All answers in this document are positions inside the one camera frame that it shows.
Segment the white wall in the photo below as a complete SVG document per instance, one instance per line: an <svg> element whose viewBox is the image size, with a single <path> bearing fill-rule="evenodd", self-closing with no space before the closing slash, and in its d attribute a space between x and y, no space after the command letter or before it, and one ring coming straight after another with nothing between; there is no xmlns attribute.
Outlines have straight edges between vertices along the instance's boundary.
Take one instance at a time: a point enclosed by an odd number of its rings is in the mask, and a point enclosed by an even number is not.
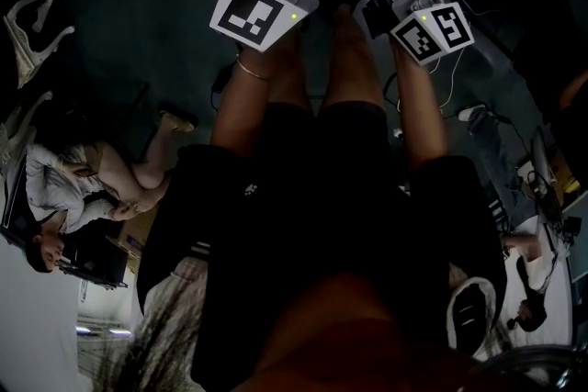
<svg viewBox="0 0 588 392"><path fill-rule="evenodd" d="M35 272L0 237L0 382L8 392L78 392L80 281Z"/></svg>
<svg viewBox="0 0 588 392"><path fill-rule="evenodd" d="M135 275L129 268L125 270L123 282L129 287L126 289L119 287L110 291L89 283L84 302L79 296L78 313L93 319L112 320L128 328L135 287Z"/></svg>

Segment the black top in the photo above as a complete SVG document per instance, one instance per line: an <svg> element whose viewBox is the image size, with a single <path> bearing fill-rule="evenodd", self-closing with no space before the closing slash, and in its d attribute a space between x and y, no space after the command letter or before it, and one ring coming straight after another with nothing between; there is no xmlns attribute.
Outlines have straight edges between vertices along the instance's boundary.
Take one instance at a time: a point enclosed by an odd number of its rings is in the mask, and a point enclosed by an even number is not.
<svg viewBox="0 0 588 392"><path fill-rule="evenodd" d="M193 379L231 390L252 373L286 304L326 274L367 276L401 325L446 342L448 262L490 279L502 250L474 166L446 157L395 185L386 152L317 152L312 167L260 173L213 146L183 149L141 260L141 308L196 241L211 244Z"/></svg>

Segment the white sneaker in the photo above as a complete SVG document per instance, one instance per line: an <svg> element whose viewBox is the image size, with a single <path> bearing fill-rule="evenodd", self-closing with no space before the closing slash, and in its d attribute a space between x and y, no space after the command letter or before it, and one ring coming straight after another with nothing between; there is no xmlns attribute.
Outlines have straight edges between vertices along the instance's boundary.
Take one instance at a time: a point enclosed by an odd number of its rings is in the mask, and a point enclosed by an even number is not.
<svg viewBox="0 0 588 392"><path fill-rule="evenodd" d="M469 122L469 117L473 113L475 109L486 108L484 104L476 105L476 106L469 106L467 108L462 109L458 114L459 121L463 121L464 123Z"/></svg>

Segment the bracelet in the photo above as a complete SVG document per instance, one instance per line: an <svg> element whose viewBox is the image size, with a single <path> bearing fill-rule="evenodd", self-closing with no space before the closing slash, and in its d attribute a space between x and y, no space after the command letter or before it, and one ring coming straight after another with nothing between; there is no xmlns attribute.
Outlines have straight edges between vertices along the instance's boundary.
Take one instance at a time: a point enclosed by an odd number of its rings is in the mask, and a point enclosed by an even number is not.
<svg viewBox="0 0 588 392"><path fill-rule="evenodd" d="M239 61L239 54L237 54L237 59L235 59L235 62L237 62L237 64L239 64L239 67L241 67L249 75L252 75L256 79L263 80L264 82L269 82L268 78L262 77L261 75L257 75L256 73L252 73L249 69L247 69L244 65L242 65L241 61Z"/></svg>

